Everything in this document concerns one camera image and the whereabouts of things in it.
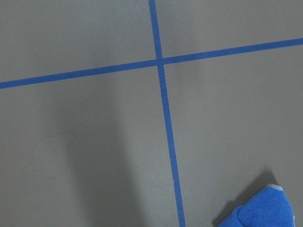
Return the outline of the blue microfibre towel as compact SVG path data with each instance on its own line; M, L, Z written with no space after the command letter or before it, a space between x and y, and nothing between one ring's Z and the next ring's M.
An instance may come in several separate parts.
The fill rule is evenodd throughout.
M236 207L220 227L294 227L292 206L281 186L269 184Z

